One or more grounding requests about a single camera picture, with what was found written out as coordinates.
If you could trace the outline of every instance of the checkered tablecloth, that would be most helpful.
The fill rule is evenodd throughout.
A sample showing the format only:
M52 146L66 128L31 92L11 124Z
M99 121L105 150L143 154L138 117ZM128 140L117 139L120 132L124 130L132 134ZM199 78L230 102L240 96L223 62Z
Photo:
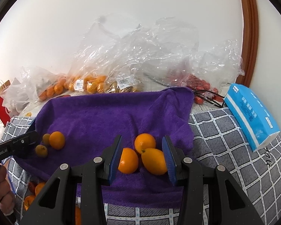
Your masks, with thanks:
M24 133L33 118L12 119L2 141ZM254 204L263 222L274 224L281 217L281 139L277 137L267 148L252 152L235 117L228 108L190 115L189 125L194 132L191 156L202 164L224 165ZM30 176L11 158L8 174L16 196L16 215L25 214L22 202L30 195L27 183L38 179ZM204 224L208 224L209 201L204 186ZM176 224L179 209L123 207L104 204L108 225Z

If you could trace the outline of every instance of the metal bolt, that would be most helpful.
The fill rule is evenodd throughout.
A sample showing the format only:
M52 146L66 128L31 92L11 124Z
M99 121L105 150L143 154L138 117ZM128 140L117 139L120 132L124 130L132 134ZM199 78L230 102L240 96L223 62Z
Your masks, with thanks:
M219 171L221 171L221 172L223 172L223 171L226 170L226 168L225 168L223 165L218 165L218 166L217 166L217 169L218 169Z
M94 158L94 162L95 162L95 163L100 163L100 162L102 162L102 160L103 160L103 159L102 159L101 157L95 157L95 158Z
M183 159L183 161L184 161L185 163L192 163L192 162L193 162L193 159L191 159L190 157L185 157L185 158Z
M61 164L61 166L60 166L61 170L66 170L68 167L69 167L69 165L66 163Z

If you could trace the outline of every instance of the purple cloth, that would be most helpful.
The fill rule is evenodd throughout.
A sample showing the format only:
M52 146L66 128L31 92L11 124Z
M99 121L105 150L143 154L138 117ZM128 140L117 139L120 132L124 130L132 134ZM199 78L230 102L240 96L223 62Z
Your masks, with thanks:
M46 159L33 154L16 161L31 175L47 180L62 163L73 167L100 156L118 134L124 147L134 148L139 134L150 133L158 149L163 136L169 135L176 147L188 153L194 138L188 125L193 99L187 88L52 99L38 114L36 130L41 136L61 131L65 147L48 148ZM144 167L129 175L118 171L112 186L102 190L105 203L132 207L179 208L182 197L181 187L173 187L167 173L154 176Z

